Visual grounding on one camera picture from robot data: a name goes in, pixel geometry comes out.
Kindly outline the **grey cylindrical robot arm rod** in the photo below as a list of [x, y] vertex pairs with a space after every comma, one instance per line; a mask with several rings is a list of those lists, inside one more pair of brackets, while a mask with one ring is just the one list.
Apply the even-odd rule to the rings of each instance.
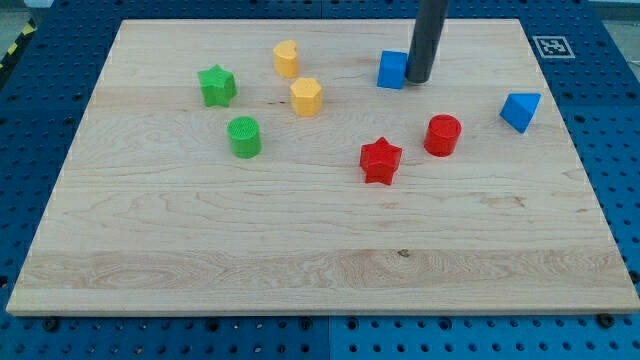
[[422, 84], [429, 80], [448, 8], [448, 0], [420, 1], [405, 73], [409, 82]]

